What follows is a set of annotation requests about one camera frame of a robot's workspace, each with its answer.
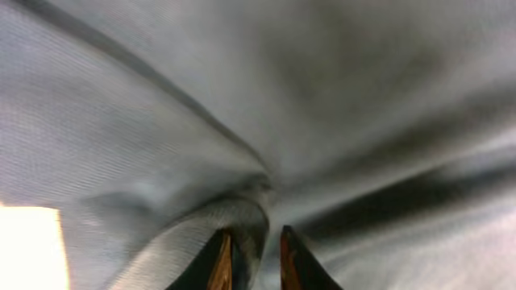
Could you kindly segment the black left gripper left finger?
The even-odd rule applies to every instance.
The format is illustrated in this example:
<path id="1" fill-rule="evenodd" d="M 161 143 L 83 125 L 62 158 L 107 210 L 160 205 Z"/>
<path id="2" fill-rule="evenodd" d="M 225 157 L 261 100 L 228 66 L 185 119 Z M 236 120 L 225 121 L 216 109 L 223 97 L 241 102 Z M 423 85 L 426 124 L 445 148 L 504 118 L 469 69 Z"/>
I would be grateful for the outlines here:
<path id="1" fill-rule="evenodd" d="M 232 290 L 232 239 L 217 230 L 166 290 Z"/>

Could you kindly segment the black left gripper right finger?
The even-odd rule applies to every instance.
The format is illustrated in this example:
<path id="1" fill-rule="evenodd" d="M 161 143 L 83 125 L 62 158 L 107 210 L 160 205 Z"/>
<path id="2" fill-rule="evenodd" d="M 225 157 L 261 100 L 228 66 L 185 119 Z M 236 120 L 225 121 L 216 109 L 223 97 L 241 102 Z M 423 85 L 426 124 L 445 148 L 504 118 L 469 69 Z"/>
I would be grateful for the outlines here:
<path id="1" fill-rule="evenodd" d="M 280 261 L 282 290 L 343 290 L 327 274 L 292 226 L 282 228 Z"/>

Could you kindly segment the blue polo shirt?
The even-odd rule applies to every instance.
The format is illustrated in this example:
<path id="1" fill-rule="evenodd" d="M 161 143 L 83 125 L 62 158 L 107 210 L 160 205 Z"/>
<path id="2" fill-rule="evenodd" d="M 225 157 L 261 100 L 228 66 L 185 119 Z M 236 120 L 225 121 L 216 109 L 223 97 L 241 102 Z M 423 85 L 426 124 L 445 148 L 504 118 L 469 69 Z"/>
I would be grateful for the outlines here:
<path id="1" fill-rule="evenodd" d="M 74 289 L 164 289 L 291 225 L 345 289 L 515 286 L 512 1 L 4 1 L 1 201 Z"/>

